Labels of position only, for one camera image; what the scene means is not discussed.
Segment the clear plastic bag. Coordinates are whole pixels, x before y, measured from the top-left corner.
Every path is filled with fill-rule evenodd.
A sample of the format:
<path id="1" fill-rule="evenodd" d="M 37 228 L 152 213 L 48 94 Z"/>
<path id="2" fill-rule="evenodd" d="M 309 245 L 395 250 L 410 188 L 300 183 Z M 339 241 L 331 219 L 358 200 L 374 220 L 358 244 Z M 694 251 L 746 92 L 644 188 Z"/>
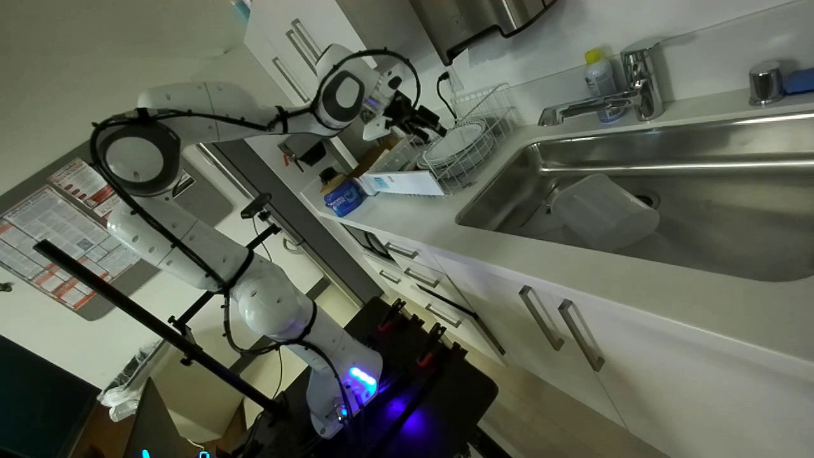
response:
<path id="1" fill-rule="evenodd" d="M 97 400 L 107 409 L 111 421 L 120 422 L 136 413 L 143 387 L 163 348 L 163 340 L 140 347 L 119 374 L 99 393 Z"/>

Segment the steel paper towel dispenser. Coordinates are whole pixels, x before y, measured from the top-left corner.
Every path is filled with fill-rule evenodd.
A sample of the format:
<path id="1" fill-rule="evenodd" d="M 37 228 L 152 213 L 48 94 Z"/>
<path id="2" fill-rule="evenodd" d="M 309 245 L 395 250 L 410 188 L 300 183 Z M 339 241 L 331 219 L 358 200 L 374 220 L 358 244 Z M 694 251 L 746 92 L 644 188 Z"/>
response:
<path id="1" fill-rule="evenodd" d="M 445 67 L 477 41 L 511 38 L 543 17 L 559 0 L 409 0 Z"/>

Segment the chrome soap dispenser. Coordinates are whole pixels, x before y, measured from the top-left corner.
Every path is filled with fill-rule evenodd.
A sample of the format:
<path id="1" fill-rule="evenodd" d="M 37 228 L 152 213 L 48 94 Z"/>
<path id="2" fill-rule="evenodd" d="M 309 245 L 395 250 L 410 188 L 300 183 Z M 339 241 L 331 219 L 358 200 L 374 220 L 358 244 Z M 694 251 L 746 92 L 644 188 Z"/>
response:
<path id="1" fill-rule="evenodd" d="M 748 73 L 749 104 L 766 106 L 782 101 L 787 94 L 786 82 L 794 71 L 781 60 L 765 60 L 752 66 Z"/>

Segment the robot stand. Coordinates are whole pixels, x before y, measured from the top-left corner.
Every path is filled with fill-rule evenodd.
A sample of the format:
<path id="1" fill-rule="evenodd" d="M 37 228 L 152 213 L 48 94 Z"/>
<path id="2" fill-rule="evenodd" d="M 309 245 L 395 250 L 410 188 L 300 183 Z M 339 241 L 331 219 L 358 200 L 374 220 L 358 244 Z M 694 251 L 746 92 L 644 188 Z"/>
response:
<path id="1" fill-rule="evenodd" d="M 308 368 L 274 398 L 236 449 L 238 458 L 454 458 L 478 440 L 496 382 L 448 344 L 440 365 L 415 368 L 430 330 L 416 315 L 376 337 L 392 303 L 369 300 L 339 325 L 316 303 L 279 325 Z"/>

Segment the soap bottle with yellow cap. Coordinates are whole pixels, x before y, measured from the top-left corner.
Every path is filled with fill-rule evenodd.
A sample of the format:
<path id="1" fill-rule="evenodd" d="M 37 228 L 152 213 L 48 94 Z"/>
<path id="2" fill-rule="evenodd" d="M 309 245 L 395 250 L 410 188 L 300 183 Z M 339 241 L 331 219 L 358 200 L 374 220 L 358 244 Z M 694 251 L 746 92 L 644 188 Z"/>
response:
<path id="1" fill-rule="evenodd" d="M 610 61 L 605 58 L 599 48 L 593 48 L 584 54 L 586 67 L 584 80 L 591 97 L 615 95 L 620 92 L 614 69 Z M 608 108 L 598 112 L 599 121 L 605 124 L 614 123 L 625 113 L 625 108 Z"/>

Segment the black stand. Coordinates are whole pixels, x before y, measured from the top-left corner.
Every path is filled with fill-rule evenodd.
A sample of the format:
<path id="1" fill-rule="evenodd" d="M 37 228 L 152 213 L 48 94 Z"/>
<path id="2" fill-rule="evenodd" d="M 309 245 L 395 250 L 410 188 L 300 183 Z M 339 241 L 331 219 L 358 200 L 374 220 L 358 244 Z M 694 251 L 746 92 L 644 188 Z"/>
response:
<path id="1" fill-rule="evenodd" d="M 250 383 L 245 382 L 245 380 L 242 380 L 241 377 L 234 374 L 229 368 L 219 363 L 214 357 L 209 356 L 200 346 L 188 341 L 171 326 L 156 318 L 128 295 L 120 292 L 113 287 L 113 285 L 108 284 L 104 279 L 101 279 L 87 267 L 71 258 L 50 241 L 43 240 L 38 242 L 33 249 L 48 258 L 58 267 L 67 270 L 71 276 L 79 279 L 82 284 L 93 289 L 94 292 L 111 302 L 116 308 L 137 320 L 139 324 L 147 327 L 148 330 L 153 331 L 157 336 L 172 346 L 175 346 L 175 348 L 185 354 L 192 362 L 198 363 L 203 368 L 206 368 L 207 371 L 212 372 L 212 374 L 222 380 L 222 382 L 226 382 L 227 385 L 230 385 L 239 393 L 247 396 L 250 400 L 253 400 L 253 402 L 258 403 L 265 411 L 276 414 L 282 414 L 284 412 L 284 409 L 274 402 L 274 400 L 262 394 L 258 389 L 253 388 Z"/>

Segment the chrome faucet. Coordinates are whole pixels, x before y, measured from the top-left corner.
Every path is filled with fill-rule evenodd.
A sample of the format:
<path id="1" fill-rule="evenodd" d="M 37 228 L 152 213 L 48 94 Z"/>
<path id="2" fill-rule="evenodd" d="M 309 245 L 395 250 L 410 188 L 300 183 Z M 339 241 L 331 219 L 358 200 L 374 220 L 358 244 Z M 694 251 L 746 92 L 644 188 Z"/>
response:
<path id="1" fill-rule="evenodd" d="M 660 38 L 643 39 L 620 52 L 626 87 L 619 93 L 544 108 L 538 125 L 553 127 L 567 118 L 608 108 L 631 108 L 639 121 L 651 121 L 661 116 L 664 112 L 663 100 L 652 59 L 652 53 L 661 41 Z"/>

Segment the stainless steel sink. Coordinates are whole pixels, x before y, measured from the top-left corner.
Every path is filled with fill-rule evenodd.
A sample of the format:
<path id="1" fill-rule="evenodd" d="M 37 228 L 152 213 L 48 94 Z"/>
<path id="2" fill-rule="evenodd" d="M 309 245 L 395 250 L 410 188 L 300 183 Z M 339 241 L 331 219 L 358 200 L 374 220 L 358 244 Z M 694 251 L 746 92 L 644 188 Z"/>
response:
<path id="1" fill-rule="evenodd" d="M 765 282 L 814 276 L 814 112 L 535 141 L 456 222 L 595 249 L 553 214 L 593 175 L 659 215 L 621 256 Z"/>

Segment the black and red clamp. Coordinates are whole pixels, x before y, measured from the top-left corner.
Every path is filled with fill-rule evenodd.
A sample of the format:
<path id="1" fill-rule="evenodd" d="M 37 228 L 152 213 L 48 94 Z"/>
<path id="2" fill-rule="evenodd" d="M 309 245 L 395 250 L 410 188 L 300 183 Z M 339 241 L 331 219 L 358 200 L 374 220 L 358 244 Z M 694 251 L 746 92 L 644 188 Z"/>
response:
<path id="1" fill-rule="evenodd" d="M 398 298 L 389 305 L 383 319 L 376 326 L 376 337 L 393 336 L 405 329 L 409 322 L 405 305 L 403 298 Z"/>
<path id="2" fill-rule="evenodd" d="M 415 361 L 415 368 L 418 371 L 430 371 L 442 363 L 448 346 L 445 343 L 445 333 L 447 328 L 441 324 L 434 324 L 430 329 L 424 346 L 418 352 Z"/>

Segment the white and blue box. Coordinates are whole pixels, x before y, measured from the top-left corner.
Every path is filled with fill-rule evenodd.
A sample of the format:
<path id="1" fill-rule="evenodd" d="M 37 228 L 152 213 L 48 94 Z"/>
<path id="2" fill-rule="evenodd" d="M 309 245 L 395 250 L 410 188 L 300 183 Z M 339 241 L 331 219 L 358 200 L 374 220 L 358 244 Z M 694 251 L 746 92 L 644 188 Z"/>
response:
<path id="1" fill-rule="evenodd" d="M 389 193 L 395 195 L 423 195 L 436 197 L 446 195 L 433 174 L 426 170 L 364 173 L 354 179 L 355 184 L 367 195 Z"/>

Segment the cardboard box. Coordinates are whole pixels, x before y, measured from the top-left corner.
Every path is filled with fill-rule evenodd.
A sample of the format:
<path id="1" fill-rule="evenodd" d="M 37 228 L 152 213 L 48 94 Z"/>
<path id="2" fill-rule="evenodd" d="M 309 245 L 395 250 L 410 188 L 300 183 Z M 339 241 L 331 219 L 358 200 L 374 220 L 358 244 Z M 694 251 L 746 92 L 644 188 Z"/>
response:
<path id="1" fill-rule="evenodd" d="M 358 161 L 356 168 L 347 174 L 352 179 L 360 179 L 365 173 L 387 173 L 404 171 L 416 159 L 415 138 L 397 138 L 390 135 L 370 148 Z"/>

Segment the translucent plastic container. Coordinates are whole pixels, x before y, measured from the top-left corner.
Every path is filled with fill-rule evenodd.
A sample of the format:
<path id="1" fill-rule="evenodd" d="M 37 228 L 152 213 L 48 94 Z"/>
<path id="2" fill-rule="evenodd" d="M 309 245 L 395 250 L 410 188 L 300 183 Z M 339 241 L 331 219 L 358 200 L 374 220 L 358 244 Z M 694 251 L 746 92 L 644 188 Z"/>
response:
<path id="1" fill-rule="evenodd" d="M 551 210 L 584 243 L 600 251 L 636 244 L 660 223 L 658 211 L 604 174 L 588 175 L 559 191 Z"/>

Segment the white cabinet door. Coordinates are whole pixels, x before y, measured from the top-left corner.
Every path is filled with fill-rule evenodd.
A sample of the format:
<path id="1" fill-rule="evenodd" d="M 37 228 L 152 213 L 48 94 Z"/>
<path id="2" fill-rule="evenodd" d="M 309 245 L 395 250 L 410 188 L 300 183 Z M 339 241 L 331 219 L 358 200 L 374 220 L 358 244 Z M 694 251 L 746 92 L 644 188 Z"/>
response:
<path id="1" fill-rule="evenodd" d="M 671 458 L 814 458 L 814 363 L 587 296 L 563 299 L 627 429 Z"/>
<path id="2" fill-rule="evenodd" d="M 564 326 L 553 317 L 557 295 L 544 292 L 528 281 L 517 281 L 489 272 L 485 267 L 444 257 L 437 258 L 451 281 L 465 296 L 479 318 L 497 337 L 506 357 L 544 382 L 554 385 L 586 406 L 626 428 L 598 375 L 590 368 L 581 349 Z M 540 328 L 518 296 L 523 285 L 533 289 L 532 301 L 546 324 L 564 345 L 553 351 Z"/>

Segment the stack of white plates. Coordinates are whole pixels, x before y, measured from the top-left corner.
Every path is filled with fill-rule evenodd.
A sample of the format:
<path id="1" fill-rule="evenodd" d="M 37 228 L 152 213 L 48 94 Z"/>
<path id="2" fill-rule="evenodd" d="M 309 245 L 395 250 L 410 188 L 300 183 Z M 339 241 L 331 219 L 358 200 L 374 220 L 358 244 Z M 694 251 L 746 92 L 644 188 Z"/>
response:
<path id="1" fill-rule="evenodd" d="M 494 136 L 486 121 L 472 121 L 452 128 L 433 142 L 418 159 L 419 169 L 440 170 L 488 156 Z"/>

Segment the dark monitor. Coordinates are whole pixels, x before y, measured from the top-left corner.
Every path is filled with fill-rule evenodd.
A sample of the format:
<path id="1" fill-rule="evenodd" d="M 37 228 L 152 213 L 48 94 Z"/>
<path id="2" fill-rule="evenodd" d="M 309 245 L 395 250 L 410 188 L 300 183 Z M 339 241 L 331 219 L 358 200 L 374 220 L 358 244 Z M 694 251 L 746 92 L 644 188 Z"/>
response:
<path id="1" fill-rule="evenodd" d="M 68 458 L 98 393 L 0 335 L 0 458 Z"/>

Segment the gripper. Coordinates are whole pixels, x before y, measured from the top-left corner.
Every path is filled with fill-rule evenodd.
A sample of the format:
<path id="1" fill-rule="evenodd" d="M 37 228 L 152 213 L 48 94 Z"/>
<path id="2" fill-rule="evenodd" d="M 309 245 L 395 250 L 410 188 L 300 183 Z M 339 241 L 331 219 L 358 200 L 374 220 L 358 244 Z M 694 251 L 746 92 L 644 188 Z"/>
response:
<path id="1" fill-rule="evenodd" d="M 383 116 L 387 130 L 398 127 L 419 142 L 436 141 L 447 134 L 447 128 L 440 124 L 440 118 L 436 113 L 424 105 L 415 105 L 410 97 L 401 91 L 394 92 Z"/>

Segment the blue sponge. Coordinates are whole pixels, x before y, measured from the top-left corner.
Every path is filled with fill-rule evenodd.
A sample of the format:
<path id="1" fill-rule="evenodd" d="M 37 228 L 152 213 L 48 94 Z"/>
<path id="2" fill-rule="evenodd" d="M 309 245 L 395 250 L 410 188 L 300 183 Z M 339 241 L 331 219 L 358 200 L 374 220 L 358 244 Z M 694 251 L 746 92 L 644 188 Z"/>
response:
<path id="1" fill-rule="evenodd" d="M 814 67 L 788 73 L 783 84 L 785 95 L 814 93 Z"/>

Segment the wall poster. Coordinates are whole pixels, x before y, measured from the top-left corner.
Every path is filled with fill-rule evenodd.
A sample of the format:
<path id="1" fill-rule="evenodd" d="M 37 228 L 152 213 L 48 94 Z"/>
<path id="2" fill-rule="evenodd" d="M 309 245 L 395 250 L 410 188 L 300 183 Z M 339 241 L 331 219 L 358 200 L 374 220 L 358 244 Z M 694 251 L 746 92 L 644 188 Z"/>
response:
<path id="1" fill-rule="evenodd" d="M 157 275 L 107 230 L 119 196 L 86 160 L 59 160 L 16 186 L 0 187 L 0 267 L 85 320 L 110 304 L 35 250 L 47 240 L 107 283 L 134 292 Z"/>

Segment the blue canister with black lid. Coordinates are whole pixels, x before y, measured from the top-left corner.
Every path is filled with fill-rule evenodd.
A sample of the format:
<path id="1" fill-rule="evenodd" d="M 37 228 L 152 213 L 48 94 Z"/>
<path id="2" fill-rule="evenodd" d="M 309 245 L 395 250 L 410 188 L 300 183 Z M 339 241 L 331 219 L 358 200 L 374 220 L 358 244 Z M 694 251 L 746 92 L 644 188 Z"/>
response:
<path id="1" fill-rule="evenodd" d="M 363 203 L 364 193 L 346 174 L 328 167 L 320 171 L 318 176 L 322 183 L 321 194 L 324 204 L 336 216 L 342 218 Z"/>

